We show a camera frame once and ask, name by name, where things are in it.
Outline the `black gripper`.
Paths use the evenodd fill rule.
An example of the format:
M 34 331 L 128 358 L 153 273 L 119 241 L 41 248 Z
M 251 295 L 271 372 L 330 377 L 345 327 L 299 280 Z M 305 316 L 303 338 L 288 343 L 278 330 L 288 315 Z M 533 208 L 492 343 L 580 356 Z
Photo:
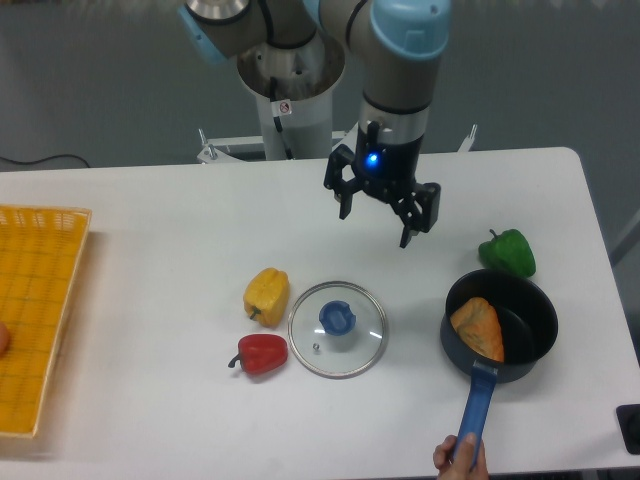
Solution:
M 350 214 L 353 196 L 364 191 L 383 203 L 391 203 L 403 223 L 401 248 L 406 248 L 419 233 L 428 233 L 438 219 L 441 186 L 416 181 L 422 140 L 420 136 L 408 143 L 384 142 L 382 127 L 373 122 L 366 131 L 357 129 L 355 153 L 346 145 L 338 145 L 329 155 L 323 185 L 333 191 L 340 204 L 339 218 L 344 220 Z M 346 167 L 354 173 L 349 180 L 343 176 Z

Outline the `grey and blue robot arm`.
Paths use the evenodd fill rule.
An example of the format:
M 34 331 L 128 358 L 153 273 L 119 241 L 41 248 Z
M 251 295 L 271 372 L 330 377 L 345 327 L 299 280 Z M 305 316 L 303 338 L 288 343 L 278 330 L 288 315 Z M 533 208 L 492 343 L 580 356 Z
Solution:
M 441 56 L 447 1 L 185 1 L 189 38 L 212 63 L 234 59 L 271 158 L 326 156 L 324 186 L 347 216 L 357 192 L 388 204 L 401 244 L 428 232 L 440 186 L 415 178 Z M 353 146 L 331 140 L 331 93 L 347 55 L 364 70 Z

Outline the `person's hand holding handle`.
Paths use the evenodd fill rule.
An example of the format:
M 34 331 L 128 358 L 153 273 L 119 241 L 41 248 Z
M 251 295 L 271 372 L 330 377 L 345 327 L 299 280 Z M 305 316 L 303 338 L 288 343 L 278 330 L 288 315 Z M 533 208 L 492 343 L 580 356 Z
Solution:
M 436 446 L 432 460 L 438 479 L 490 479 L 484 442 L 473 433 L 463 440 L 448 435 Z

